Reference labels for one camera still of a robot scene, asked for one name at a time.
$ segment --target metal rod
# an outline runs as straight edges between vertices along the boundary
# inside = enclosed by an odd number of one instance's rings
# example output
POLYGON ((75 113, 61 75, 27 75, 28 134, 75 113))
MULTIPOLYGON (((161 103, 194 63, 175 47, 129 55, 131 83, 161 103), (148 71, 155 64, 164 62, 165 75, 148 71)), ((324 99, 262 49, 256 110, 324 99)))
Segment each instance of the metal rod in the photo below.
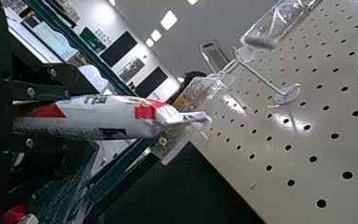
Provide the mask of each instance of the metal rod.
POLYGON ((251 66, 249 66, 248 64, 244 63, 242 60, 238 60, 238 63, 240 65, 242 65, 244 68, 246 68, 246 70, 248 70, 250 73, 252 73, 255 77, 257 77, 258 79, 260 79, 262 82, 264 82, 264 84, 266 84, 268 87, 270 87, 273 91, 276 91, 278 94, 285 96, 286 94, 283 91, 280 91, 277 87, 275 87, 274 85, 272 85, 271 83, 269 83, 268 80, 266 80, 263 76, 261 76, 260 74, 258 74, 251 66))

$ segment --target product package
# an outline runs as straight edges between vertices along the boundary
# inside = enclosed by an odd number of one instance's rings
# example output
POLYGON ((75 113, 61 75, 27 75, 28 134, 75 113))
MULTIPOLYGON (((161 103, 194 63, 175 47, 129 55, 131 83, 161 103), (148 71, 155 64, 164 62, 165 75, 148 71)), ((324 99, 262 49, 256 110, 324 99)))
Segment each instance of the product package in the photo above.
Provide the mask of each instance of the product package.
POLYGON ((179 113, 171 105, 130 96, 84 95, 16 107, 14 132, 72 140, 153 138, 175 125, 211 120, 204 112, 179 113))
MULTIPOLYGON (((214 111, 222 102, 237 102, 238 109, 241 103, 233 97, 227 87, 231 86, 235 76, 226 74, 212 74, 208 77, 195 77, 173 106, 180 112, 203 111, 208 117, 215 116, 214 111)), ((191 125, 175 125, 161 133, 158 143, 150 150, 161 159, 161 163, 168 164, 188 143, 193 135, 200 133, 208 139, 204 130, 209 130, 211 122, 193 123, 191 125)))
POLYGON ((275 49, 323 0, 280 0, 241 38, 257 49, 275 49))

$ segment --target plastic bag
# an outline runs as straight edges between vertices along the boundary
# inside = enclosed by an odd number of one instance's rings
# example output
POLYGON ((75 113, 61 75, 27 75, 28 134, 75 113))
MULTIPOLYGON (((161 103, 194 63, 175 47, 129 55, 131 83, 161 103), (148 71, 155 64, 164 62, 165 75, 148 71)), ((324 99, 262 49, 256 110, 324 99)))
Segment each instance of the plastic bag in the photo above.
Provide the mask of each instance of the plastic bag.
POLYGON ((241 38, 241 43, 275 49, 323 0, 280 0, 241 38))

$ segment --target red label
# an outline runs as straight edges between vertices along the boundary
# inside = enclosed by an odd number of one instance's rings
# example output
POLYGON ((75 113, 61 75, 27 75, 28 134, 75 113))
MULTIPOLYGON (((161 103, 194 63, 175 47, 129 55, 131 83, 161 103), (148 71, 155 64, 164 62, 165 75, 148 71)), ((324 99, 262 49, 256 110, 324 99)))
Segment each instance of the red label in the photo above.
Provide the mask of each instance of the red label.
POLYGON ((31 112, 22 113, 21 116, 31 118, 66 118, 57 105, 42 105, 31 110, 31 112))
POLYGON ((155 119, 156 108, 152 105, 137 105, 135 107, 136 119, 155 119))

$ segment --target metal peg hook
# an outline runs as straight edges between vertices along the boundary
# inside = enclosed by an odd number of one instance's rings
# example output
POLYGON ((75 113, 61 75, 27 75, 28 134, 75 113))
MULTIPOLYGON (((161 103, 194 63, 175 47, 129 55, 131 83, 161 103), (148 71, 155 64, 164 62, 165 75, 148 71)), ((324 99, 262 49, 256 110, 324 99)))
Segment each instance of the metal peg hook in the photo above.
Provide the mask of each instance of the metal peg hook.
POLYGON ((248 70, 248 72, 250 72, 252 75, 257 77, 260 81, 262 81, 270 89, 272 89, 273 91, 275 91, 277 93, 275 95, 275 97, 274 97, 274 101, 278 105, 284 105, 284 104, 290 103, 290 102, 294 101, 297 98, 297 96, 300 94, 300 88, 299 87, 301 86, 301 84, 296 83, 294 85, 291 85, 288 88, 283 88, 283 89, 279 90, 276 86, 274 86, 271 83, 269 83, 269 81, 266 80, 261 74, 256 72, 254 70, 254 68, 252 68, 247 63, 245 63, 240 58, 240 54, 238 53, 237 48, 232 47, 232 50, 234 52, 235 60, 237 61, 238 64, 243 66, 246 70, 248 70))

